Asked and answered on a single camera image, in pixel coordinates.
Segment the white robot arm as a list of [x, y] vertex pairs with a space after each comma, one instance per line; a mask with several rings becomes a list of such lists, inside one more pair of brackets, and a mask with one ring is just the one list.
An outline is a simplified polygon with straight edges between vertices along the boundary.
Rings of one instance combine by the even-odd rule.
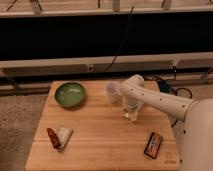
[[213, 98], [195, 100], [143, 87], [136, 74], [123, 81], [120, 91], [128, 107], [138, 101], [184, 123], [179, 171], [213, 171]]

